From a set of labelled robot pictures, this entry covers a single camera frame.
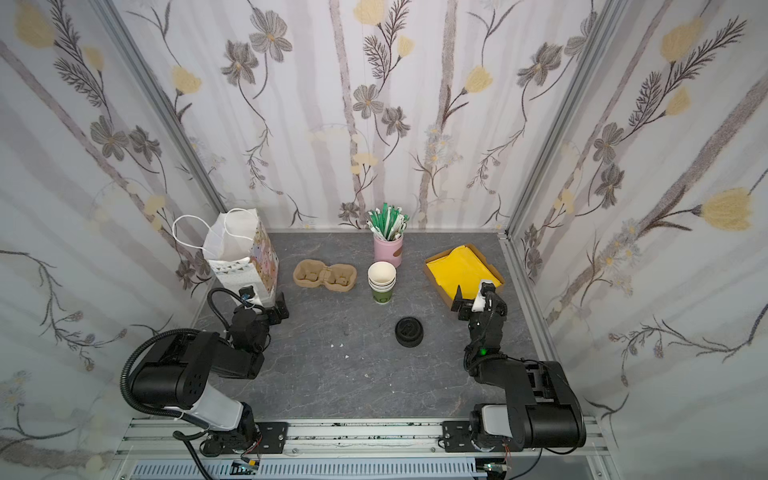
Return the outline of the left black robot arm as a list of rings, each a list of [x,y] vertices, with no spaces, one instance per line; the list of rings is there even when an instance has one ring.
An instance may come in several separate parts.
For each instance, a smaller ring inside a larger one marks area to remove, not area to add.
[[[255,379],[271,343],[271,327],[289,316],[282,294],[269,307],[257,304],[246,290],[233,297],[239,305],[222,321],[223,333],[160,332],[129,356],[120,374],[120,391],[131,408],[198,427],[195,434],[173,435],[194,457],[280,454],[287,439],[287,423],[256,421],[251,406],[209,382],[212,375]]]

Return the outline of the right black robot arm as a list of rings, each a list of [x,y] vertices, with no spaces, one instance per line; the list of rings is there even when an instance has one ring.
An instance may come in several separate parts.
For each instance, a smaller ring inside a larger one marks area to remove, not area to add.
[[[583,447],[587,429],[579,400],[560,363],[515,358],[501,349],[508,307],[496,286],[484,281],[468,299],[456,289],[451,310],[465,321],[465,372],[481,385],[504,392],[503,404],[477,404],[470,414],[469,444],[478,451],[506,448],[558,449],[562,455]]]

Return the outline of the brown pulp cup carrier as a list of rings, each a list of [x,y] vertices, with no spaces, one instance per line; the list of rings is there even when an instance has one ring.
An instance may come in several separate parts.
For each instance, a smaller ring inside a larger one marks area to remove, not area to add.
[[[305,259],[298,263],[292,278],[302,288],[324,287],[333,292],[345,293],[354,288],[357,269],[349,264],[326,265],[319,260]]]

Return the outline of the stack of black lids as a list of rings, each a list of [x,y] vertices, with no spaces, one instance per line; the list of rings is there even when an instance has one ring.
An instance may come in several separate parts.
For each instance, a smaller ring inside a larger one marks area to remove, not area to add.
[[[395,337],[401,346],[414,348],[424,338],[423,325],[415,317],[403,317],[395,325]]]

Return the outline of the white cartoon paper gift bag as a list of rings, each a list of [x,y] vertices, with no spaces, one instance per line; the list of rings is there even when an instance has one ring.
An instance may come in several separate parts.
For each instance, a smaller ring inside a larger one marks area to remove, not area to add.
[[[188,244],[202,252],[221,285],[238,293],[253,285],[263,307],[272,307],[277,296],[279,259],[258,211],[232,208],[206,224],[203,243]]]

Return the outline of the stacked green paper cups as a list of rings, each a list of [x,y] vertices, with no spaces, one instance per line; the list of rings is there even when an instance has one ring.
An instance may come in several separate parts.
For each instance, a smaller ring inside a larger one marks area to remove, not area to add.
[[[386,261],[374,262],[367,276],[374,301],[381,305],[389,303],[396,283],[396,267]]]

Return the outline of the pink cup holder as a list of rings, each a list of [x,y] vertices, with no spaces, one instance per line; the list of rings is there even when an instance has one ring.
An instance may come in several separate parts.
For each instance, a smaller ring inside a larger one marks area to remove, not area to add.
[[[402,263],[403,238],[396,240],[382,240],[378,236],[374,237],[374,261],[387,262],[398,268]]]

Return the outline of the green white straw bundle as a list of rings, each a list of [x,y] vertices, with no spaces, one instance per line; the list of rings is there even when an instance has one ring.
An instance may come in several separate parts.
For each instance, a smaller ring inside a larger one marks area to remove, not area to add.
[[[368,212],[367,225],[375,239],[393,242],[402,238],[409,220],[401,207],[384,203]]]

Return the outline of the aluminium mounting rail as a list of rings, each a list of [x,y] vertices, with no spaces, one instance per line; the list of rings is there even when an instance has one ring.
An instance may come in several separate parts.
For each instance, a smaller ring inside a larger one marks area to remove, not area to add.
[[[618,479],[596,421],[584,447],[478,449],[465,421],[293,419],[268,421],[255,451],[193,460],[177,424],[131,422],[106,479]]]

